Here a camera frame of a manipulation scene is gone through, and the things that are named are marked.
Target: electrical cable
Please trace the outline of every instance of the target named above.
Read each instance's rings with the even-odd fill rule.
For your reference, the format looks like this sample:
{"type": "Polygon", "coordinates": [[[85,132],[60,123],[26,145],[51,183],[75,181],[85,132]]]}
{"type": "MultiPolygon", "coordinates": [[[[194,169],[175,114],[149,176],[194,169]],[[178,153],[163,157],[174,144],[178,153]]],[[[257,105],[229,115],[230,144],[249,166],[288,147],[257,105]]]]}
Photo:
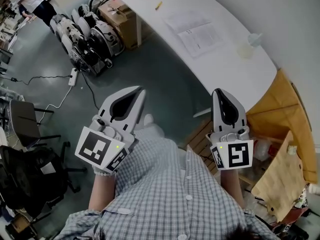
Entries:
{"type": "MultiPolygon", "coordinates": [[[[49,104],[48,106],[46,106],[45,110],[47,110],[50,106],[52,106],[52,107],[54,107],[54,108],[56,108],[56,109],[59,109],[59,108],[61,107],[62,103],[64,103],[64,101],[65,101],[66,97],[68,96],[68,94],[70,93],[71,89],[72,89],[72,86],[70,86],[70,89],[68,90],[68,92],[67,92],[66,95],[64,96],[64,98],[63,98],[63,100],[61,101],[61,103],[60,103],[59,106],[55,106],[55,105],[49,104]]],[[[39,123],[41,123],[41,121],[44,119],[45,114],[46,114],[46,112],[43,113],[43,116],[42,116],[42,118],[40,119],[39,123]]]]}
{"type": "Polygon", "coordinates": [[[94,106],[96,107],[97,110],[100,110],[100,108],[97,106],[97,103],[96,103],[96,97],[95,97],[94,91],[91,89],[90,85],[88,84],[87,79],[86,79],[84,73],[81,73],[81,74],[82,74],[82,76],[83,76],[83,78],[84,78],[84,81],[85,81],[86,85],[89,87],[89,89],[90,89],[90,91],[91,91],[91,93],[92,93],[92,98],[93,98],[94,106]]]}
{"type": "Polygon", "coordinates": [[[32,77],[28,83],[25,83],[24,81],[22,80],[17,80],[16,78],[12,77],[12,78],[6,78],[6,77],[2,77],[0,76],[0,79],[6,79],[6,80],[10,80],[12,82],[22,82],[24,83],[26,86],[28,86],[30,84],[30,82],[33,80],[33,79],[36,79],[36,78],[70,78],[72,77],[71,75],[57,75],[57,76],[34,76],[32,77]]]}
{"type": "Polygon", "coordinates": [[[14,148],[14,147],[18,144],[18,141],[19,141],[19,139],[18,139],[18,137],[17,137],[16,142],[15,142],[15,144],[12,146],[12,148],[14,148]]]}

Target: checkered shirt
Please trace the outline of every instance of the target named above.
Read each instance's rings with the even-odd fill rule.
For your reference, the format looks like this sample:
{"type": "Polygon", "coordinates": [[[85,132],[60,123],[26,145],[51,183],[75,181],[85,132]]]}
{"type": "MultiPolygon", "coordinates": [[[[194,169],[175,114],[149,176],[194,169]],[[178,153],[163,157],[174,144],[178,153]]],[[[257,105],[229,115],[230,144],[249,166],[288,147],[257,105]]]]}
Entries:
{"type": "Polygon", "coordinates": [[[148,129],[135,134],[139,143],[119,166],[114,200],[102,212],[71,214],[56,240],[95,240],[101,231],[106,240],[219,240],[239,226],[263,239],[278,239],[239,207],[190,148],[182,178],[172,140],[148,129]]]}

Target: paper document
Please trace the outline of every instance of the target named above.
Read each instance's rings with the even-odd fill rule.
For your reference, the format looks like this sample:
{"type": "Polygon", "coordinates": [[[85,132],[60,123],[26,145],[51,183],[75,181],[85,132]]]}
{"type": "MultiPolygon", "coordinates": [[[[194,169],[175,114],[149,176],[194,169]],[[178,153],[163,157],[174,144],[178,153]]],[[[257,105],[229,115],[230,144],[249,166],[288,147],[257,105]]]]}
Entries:
{"type": "Polygon", "coordinates": [[[179,12],[170,15],[164,21],[180,37],[192,57],[197,57],[224,43],[210,20],[199,12],[179,12]]]}

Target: wooden pallet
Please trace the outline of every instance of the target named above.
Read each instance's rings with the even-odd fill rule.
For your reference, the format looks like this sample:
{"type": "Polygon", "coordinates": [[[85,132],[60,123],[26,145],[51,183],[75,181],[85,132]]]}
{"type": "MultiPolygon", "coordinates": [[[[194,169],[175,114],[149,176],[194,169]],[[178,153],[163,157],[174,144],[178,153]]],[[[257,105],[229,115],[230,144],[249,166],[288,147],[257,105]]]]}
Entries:
{"type": "Polygon", "coordinates": [[[211,155],[211,143],[206,138],[206,134],[212,131],[212,127],[213,123],[211,118],[203,120],[200,126],[186,139],[184,148],[186,149],[189,145],[192,150],[202,158],[212,175],[215,175],[218,169],[211,155]]]}

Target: white desk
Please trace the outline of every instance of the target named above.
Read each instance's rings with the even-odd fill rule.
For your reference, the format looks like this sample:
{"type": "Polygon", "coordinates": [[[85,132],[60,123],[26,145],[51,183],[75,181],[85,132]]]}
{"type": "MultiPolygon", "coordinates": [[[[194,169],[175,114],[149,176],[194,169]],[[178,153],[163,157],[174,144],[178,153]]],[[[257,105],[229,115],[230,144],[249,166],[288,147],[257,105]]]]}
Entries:
{"type": "Polygon", "coordinates": [[[248,38],[249,31],[215,0],[122,0],[166,41],[189,69],[212,94],[222,88],[251,109],[266,93],[276,76],[276,67],[262,47],[251,59],[240,58],[237,47],[248,38]],[[162,5],[155,10],[159,2],[162,5]],[[182,41],[163,18],[181,10],[199,11],[211,18],[226,44],[197,58],[192,58],[182,41]]]}

